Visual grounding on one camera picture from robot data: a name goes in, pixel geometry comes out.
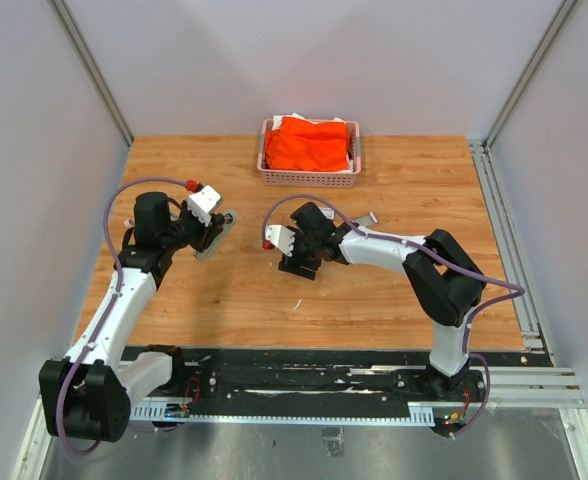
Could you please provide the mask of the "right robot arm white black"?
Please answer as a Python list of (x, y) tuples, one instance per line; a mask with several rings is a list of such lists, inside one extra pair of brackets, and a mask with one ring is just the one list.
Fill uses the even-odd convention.
[(434, 323), (427, 387), (440, 400), (460, 392), (470, 359), (466, 323), (479, 305), (486, 283), (481, 271), (453, 236), (399, 236), (355, 221), (339, 225), (307, 202), (291, 215), (291, 226), (264, 227), (263, 246), (281, 254), (278, 268), (313, 280), (324, 262), (367, 265), (405, 275), (427, 317)]

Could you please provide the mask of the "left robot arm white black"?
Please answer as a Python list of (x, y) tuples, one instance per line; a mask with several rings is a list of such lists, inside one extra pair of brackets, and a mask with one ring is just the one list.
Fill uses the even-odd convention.
[(128, 366), (120, 364), (133, 327), (157, 293), (173, 255), (186, 247), (207, 258), (234, 225), (231, 211), (218, 212), (222, 196), (211, 186), (190, 189), (178, 215), (171, 198), (147, 192), (136, 198), (134, 225), (116, 250), (114, 271), (94, 317), (60, 359), (46, 361), (39, 386), (47, 430), (60, 439), (115, 442), (131, 411), (148, 394), (184, 391), (184, 354), (173, 345), (149, 345)]

